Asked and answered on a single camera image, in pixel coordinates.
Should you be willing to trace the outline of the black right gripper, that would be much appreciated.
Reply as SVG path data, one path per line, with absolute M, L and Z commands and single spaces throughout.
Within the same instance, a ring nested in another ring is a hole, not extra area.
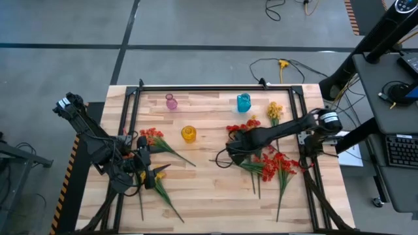
M 254 151 L 265 147 L 265 129 L 252 129 L 250 131 L 238 131 L 238 134 L 229 137 L 226 143 L 228 151 Z M 232 162 L 236 165 L 241 165 L 246 159 L 250 157 L 249 154 L 235 153 L 229 154 Z

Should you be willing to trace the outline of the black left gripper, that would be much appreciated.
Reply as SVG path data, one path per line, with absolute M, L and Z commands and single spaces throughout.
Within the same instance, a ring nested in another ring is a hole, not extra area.
M 131 151 L 127 156 L 127 172 L 142 172 L 145 173 L 144 186 L 146 189 L 152 189 L 155 187 L 155 178 L 158 173 L 170 166 L 166 164 L 150 170 L 146 168 L 144 162 L 151 161 L 151 154 L 163 153 L 165 150 L 157 146 L 151 146 L 148 144 L 145 136 L 140 136 L 137 139 L 137 152 Z

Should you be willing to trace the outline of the teal glass vase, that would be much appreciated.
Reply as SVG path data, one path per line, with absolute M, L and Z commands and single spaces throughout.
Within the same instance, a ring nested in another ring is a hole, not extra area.
M 251 108 L 251 97 L 248 93 L 243 93 L 237 96 L 237 110 L 240 113 L 245 113 Z

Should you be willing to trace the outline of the yellow glass vase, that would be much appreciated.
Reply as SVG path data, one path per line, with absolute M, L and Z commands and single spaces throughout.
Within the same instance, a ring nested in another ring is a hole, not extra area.
M 188 125 L 182 129 L 181 135 L 183 139 L 190 144 L 196 141 L 197 131 L 193 126 Z

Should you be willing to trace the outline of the black hazard-edged platform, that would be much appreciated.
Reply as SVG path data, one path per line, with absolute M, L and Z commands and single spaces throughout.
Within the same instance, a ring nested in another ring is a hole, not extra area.
M 90 166 L 86 144 L 76 135 L 48 235 L 75 230 Z

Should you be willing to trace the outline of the white paper sheet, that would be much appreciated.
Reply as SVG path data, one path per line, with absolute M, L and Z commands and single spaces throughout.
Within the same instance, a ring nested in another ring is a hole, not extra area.
M 358 144 L 338 154 L 340 166 L 363 167 L 360 147 Z

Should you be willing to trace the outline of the black angled support beam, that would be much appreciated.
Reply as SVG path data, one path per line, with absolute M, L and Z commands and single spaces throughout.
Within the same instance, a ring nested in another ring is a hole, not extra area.
M 348 134 L 339 139 L 335 146 L 336 152 L 341 153 L 359 142 L 368 138 L 371 134 L 379 132 L 379 127 L 374 117 L 361 124 L 356 129 L 350 131 Z

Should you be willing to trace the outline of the grey metal cart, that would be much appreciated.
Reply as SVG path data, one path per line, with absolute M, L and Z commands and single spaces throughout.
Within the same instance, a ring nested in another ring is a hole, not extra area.
M 27 142 L 9 145 L 0 132 L 0 234 L 5 232 L 9 217 L 16 214 L 30 171 L 35 166 L 50 168 L 52 164 L 53 160 L 38 156 Z

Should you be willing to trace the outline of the grey desk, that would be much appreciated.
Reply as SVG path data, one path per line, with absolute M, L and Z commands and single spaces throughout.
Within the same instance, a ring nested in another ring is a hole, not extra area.
M 387 194 L 395 211 L 418 213 L 418 168 L 389 166 L 386 157 L 386 135 L 418 136 L 418 105 L 395 106 L 378 97 L 383 86 L 414 79 L 397 63 L 398 54 L 386 54 L 377 63 L 369 63 L 362 54 L 354 55 L 355 68 L 373 113 L 375 129 L 367 131 L 367 140 L 381 171 Z

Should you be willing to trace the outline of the black keyboard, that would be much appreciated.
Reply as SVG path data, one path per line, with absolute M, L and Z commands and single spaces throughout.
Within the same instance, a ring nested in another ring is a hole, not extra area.
M 418 138 L 386 136 L 387 162 L 390 166 L 418 169 Z

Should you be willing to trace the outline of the black round desk device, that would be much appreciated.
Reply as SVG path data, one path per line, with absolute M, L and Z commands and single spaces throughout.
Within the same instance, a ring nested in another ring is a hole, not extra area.
M 412 99 L 406 98 L 408 94 L 409 85 L 401 81 L 387 82 L 378 93 L 378 96 L 383 101 L 389 103 L 391 108 L 396 105 L 409 106 L 413 103 Z

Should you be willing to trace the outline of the orange black hazard tape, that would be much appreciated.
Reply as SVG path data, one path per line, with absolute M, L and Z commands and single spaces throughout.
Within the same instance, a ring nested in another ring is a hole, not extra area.
M 359 26 L 358 26 L 358 23 L 357 23 L 357 20 L 356 20 L 356 17 L 355 17 L 355 13 L 354 13 L 351 1 L 350 0 L 344 0 L 344 5 L 345 5 L 346 11 L 347 11 L 347 15 L 348 15 L 348 18 L 349 18 L 349 22 L 350 22 L 353 34 L 356 35 L 356 36 L 359 36 L 360 35 L 360 29 L 359 29 Z

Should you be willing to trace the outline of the black tower fan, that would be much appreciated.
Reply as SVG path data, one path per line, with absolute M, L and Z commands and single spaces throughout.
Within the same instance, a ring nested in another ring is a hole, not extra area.
M 370 53 L 402 22 L 415 16 L 418 18 L 418 0 L 396 0 L 336 71 L 320 81 L 322 97 L 328 101 L 336 100 L 339 92 L 343 91 L 356 73 L 353 56 L 362 55 L 365 52 Z

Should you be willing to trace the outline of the black desk pole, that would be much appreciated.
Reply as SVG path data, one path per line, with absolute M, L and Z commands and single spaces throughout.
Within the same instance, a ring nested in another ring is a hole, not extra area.
M 392 33 L 379 43 L 366 57 L 369 63 L 375 63 L 387 50 L 393 47 L 404 35 L 418 24 L 418 18 L 411 17 L 402 22 Z

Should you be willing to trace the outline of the black laptop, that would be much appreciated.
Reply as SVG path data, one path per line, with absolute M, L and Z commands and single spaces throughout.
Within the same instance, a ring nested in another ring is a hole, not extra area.
M 418 52 L 400 53 L 397 63 L 415 80 L 418 80 Z

